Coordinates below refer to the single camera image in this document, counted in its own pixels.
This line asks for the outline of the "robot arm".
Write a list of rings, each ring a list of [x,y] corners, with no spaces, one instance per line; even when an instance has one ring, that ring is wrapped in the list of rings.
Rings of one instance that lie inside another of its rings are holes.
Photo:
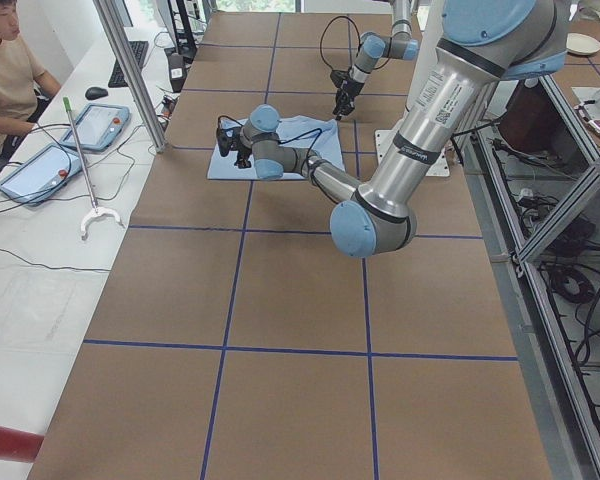
[[[391,6],[391,36],[364,35],[349,70],[332,73],[334,115],[352,112],[380,59],[422,60],[433,53],[436,63],[370,180],[355,179],[311,148],[284,145],[279,113],[268,104],[244,122],[216,129],[221,155],[236,152],[237,167],[253,167],[260,180],[299,174],[333,200],[331,237],[351,257],[396,251],[411,241],[416,221],[408,201],[485,86],[554,73],[566,57],[567,1],[445,1],[440,13],[429,15],[441,23],[434,44],[412,38],[410,2]]]
[[[330,73],[330,79],[337,88],[333,110],[336,120],[354,111],[355,98],[381,59],[414,60],[418,55],[419,42],[412,36],[412,2],[391,0],[388,4],[392,8],[391,34],[364,33],[352,65],[347,70],[333,69]]]

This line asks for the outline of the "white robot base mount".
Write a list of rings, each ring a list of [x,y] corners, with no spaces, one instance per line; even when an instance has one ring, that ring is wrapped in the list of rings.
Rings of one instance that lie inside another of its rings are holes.
[[[428,80],[431,70],[437,63],[435,46],[443,32],[441,17],[443,6],[443,0],[433,0],[428,7],[426,20],[421,21],[418,17],[419,26],[422,28],[422,41],[420,42],[420,49],[415,62],[415,70],[407,95],[404,115],[396,121],[391,130],[375,131],[378,163],[381,163],[386,158],[389,148],[393,145],[393,137],[398,132],[406,115],[414,111],[416,100]]]

